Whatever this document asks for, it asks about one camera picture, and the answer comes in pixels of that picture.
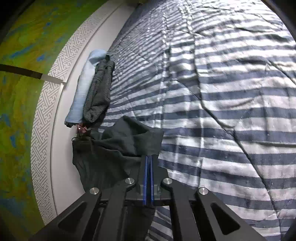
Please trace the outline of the dark green garment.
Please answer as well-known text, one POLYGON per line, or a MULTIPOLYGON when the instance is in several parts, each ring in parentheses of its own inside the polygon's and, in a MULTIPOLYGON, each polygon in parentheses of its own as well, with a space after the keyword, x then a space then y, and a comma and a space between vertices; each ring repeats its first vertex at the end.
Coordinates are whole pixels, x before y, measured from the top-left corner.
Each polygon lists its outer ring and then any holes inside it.
MULTIPOLYGON (((164 131, 123 116, 102 133, 91 132, 72 141, 73 165, 84 190, 105 190, 130 176, 144 156, 157 156, 164 131)), ((149 204, 149 227, 155 208, 149 204)))

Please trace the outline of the folded light blue garment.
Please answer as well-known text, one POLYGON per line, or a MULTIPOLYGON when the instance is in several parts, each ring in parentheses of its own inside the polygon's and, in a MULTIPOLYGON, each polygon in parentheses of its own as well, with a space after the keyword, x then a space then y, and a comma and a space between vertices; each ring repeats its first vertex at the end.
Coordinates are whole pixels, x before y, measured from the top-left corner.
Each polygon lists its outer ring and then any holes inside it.
POLYGON ((107 52, 102 49, 93 50, 89 54, 78 78, 74 99, 64 121, 65 126, 68 128, 82 123, 83 108, 95 75, 96 65, 106 57, 106 54, 107 52))

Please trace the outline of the folded dark grey knit garment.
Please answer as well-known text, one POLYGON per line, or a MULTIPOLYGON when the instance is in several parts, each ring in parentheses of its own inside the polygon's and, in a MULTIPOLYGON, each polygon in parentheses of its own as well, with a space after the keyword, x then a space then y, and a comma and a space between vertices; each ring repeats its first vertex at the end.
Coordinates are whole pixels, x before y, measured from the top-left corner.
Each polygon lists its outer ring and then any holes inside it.
POLYGON ((83 121, 93 125, 103 120, 110 105, 110 88, 115 63, 109 55, 101 60, 96 68, 83 107, 83 121))

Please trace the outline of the blue white striped quilt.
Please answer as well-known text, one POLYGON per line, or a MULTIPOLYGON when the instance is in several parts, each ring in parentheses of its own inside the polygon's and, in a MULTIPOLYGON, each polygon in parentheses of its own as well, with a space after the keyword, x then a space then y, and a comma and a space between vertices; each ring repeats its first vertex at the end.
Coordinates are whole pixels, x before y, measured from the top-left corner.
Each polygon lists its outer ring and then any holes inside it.
POLYGON ((267 240, 295 219, 295 40, 262 1, 149 1, 109 49, 111 103, 164 131, 160 166, 267 240))

